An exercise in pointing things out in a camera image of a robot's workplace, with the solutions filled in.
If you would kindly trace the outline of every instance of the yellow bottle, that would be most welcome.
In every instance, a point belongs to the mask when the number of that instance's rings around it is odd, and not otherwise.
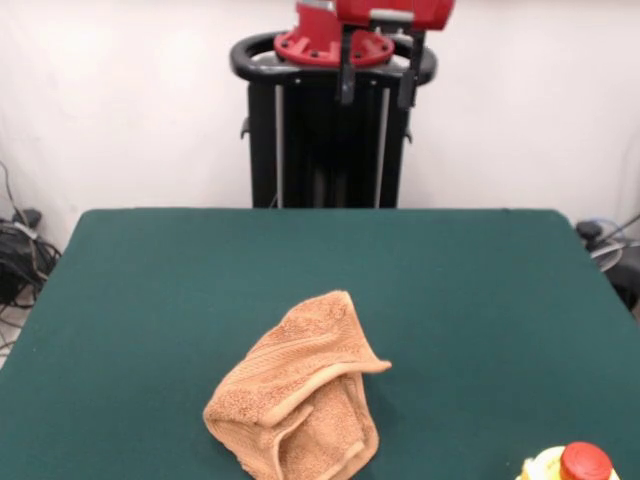
[[[576,442],[545,450],[527,459],[516,480],[620,480],[606,453],[595,445]]]

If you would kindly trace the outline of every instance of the black clamp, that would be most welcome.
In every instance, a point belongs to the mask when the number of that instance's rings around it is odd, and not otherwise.
[[[342,27],[340,42],[340,71],[338,72],[338,100],[340,105],[351,105],[356,90],[356,69],[351,63],[351,43],[356,29],[350,25]]]
[[[247,133],[251,133],[251,128],[249,128],[249,117],[245,118],[242,122],[242,129],[240,130],[240,140],[242,140]]]
[[[400,79],[400,91],[398,92],[398,108],[409,110],[416,105],[416,92],[418,91],[418,73],[424,53],[425,32],[412,32],[413,39],[409,68]]]

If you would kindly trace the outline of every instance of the orange towel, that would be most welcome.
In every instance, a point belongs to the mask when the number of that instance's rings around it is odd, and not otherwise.
[[[349,294],[328,293],[258,341],[222,380],[204,421],[257,479],[348,479],[378,449],[362,373],[390,367],[367,343]]]

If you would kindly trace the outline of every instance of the green tabletop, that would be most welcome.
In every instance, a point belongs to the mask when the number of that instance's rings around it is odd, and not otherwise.
[[[333,289],[393,362],[358,479],[512,480],[574,440],[640,478],[638,328],[563,217],[508,210],[85,215],[0,371],[0,476],[246,478],[202,409]]]

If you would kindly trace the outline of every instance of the black stand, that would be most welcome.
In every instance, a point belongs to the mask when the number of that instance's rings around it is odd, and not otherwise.
[[[248,38],[231,52],[235,73],[250,82],[243,130],[251,138],[254,207],[396,207],[406,107],[414,100],[406,92],[415,91],[407,82],[433,78],[433,53],[424,49],[411,58],[411,43],[395,40],[396,55],[418,64],[411,80],[393,62],[340,74],[277,58],[254,61],[272,51],[276,35]],[[354,88],[339,92],[337,101],[341,75]]]

